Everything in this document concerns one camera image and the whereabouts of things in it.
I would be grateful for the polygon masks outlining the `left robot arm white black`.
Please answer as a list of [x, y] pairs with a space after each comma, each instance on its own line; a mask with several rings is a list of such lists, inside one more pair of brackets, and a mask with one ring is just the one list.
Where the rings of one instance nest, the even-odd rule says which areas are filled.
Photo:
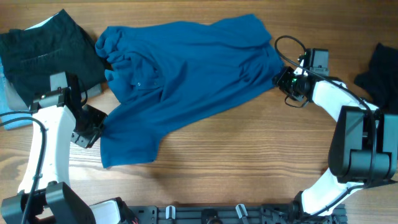
[[106, 113], [85, 105], [41, 108], [31, 117], [34, 135], [17, 195], [1, 204], [6, 223], [122, 223], [119, 201], [87, 205], [71, 189], [70, 144], [88, 148], [100, 137]]

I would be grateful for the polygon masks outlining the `black garment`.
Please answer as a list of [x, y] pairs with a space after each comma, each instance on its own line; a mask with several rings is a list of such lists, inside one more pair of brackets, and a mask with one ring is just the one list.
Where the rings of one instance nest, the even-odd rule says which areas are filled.
[[374, 105], [397, 114], [397, 49], [378, 43], [369, 70], [357, 75], [354, 84], [371, 96]]

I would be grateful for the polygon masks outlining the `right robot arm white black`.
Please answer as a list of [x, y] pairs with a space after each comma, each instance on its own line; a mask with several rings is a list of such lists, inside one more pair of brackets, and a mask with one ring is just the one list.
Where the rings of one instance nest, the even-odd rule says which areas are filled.
[[315, 103], [336, 121], [328, 168], [290, 203], [290, 222], [329, 216], [359, 190], [396, 183], [397, 115], [384, 114], [358, 98], [336, 77], [299, 74], [284, 67], [272, 82], [287, 98]]

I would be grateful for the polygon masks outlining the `blue polo shirt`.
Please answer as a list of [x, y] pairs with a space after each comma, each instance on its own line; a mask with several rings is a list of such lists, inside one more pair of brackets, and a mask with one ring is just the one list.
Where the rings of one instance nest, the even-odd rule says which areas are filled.
[[100, 139], [105, 168], [153, 162], [168, 133], [273, 87], [284, 64], [254, 15], [210, 25], [110, 26], [95, 50], [119, 101]]

